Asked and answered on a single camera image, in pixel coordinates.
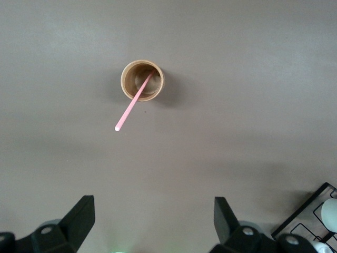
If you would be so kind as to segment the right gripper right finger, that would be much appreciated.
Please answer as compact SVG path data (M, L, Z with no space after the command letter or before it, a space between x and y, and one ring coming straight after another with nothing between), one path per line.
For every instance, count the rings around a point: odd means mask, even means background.
M210 252L277 252L277 243L257 224L239 221L224 197L214 199L214 227L220 243Z

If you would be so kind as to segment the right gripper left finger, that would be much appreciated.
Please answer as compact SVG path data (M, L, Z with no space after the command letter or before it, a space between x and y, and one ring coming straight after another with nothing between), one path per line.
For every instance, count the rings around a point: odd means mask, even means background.
M83 196L60 221L46 223L16 241L15 251L78 252L94 223L94 196Z

